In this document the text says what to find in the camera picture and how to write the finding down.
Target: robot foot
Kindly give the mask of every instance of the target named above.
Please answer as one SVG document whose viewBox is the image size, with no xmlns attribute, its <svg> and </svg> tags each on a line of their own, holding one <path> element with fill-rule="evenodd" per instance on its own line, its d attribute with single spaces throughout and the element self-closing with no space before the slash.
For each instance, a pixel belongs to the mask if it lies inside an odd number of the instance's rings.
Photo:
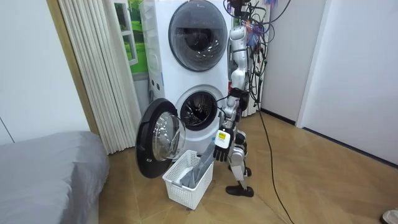
<svg viewBox="0 0 398 224">
<path fill-rule="evenodd" d="M 231 170 L 231 165 L 228 165 L 228 169 L 229 169 L 229 171 L 232 171 Z M 250 177 L 251 176 L 251 169 L 250 168 L 246 168 L 246 170 L 244 171 L 244 176 L 245 177 Z"/>
<path fill-rule="evenodd" d="M 242 185 L 236 185 L 236 186 L 227 186 L 225 188 L 225 191 L 234 196 L 245 196 L 245 197 L 253 197 L 254 196 L 254 191 L 253 188 L 248 186 L 248 189 L 245 190 Z"/>
</svg>

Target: bed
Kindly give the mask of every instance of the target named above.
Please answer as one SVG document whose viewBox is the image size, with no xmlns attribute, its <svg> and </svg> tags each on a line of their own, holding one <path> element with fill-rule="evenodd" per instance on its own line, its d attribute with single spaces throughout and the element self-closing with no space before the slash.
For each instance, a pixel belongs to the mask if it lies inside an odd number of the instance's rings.
<svg viewBox="0 0 398 224">
<path fill-rule="evenodd" d="M 108 171 L 101 140 L 90 132 L 0 146 L 0 223 L 98 223 Z"/>
</svg>

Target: dryer door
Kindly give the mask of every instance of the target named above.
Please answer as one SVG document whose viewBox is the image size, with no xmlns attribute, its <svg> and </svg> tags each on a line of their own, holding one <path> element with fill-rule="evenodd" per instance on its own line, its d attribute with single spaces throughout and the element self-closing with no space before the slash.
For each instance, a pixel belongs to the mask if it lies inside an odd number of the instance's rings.
<svg viewBox="0 0 398 224">
<path fill-rule="evenodd" d="M 173 159 L 180 157 L 185 143 L 185 125 L 174 105 L 163 98 L 153 101 L 138 129 L 136 162 L 141 174 L 148 178 L 162 175 Z"/>
<path fill-rule="evenodd" d="M 220 61 L 228 42 L 224 17 L 208 1 L 185 2 L 170 21 L 169 42 L 183 67 L 194 72 L 209 70 Z"/>
</svg>

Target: person's foot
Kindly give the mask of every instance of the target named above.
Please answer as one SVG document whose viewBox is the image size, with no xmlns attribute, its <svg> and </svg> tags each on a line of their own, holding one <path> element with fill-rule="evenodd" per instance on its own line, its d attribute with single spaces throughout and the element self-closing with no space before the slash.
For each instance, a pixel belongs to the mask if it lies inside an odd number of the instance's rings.
<svg viewBox="0 0 398 224">
<path fill-rule="evenodd" d="M 398 224 L 398 208 L 384 212 L 380 217 L 383 224 Z"/>
</svg>

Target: white wall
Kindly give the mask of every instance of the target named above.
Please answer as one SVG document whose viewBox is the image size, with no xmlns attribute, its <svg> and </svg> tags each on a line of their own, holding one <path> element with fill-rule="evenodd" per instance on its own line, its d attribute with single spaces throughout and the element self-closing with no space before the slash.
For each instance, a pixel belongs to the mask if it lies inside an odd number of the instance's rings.
<svg viewBox="0 0 398 224">
<path fill-rule="evenodd" d="M 398 1 L 328 1 L 302 125 L 398 164 Z"/>
<path fill-rule="evenodd" d="M 287 1 L 279 0 L 271 19 Z M 268 48 L 261 108 L 297 121 L 324 5 L 325 0 L 292 0 L 273 23 L 276 32 Z"/>
<path fill-rule="evenodd" d="M 0 27 L 0 116 L 15 142 L 89 130 L 46 1 L 1 1 Z"/>
</svg>

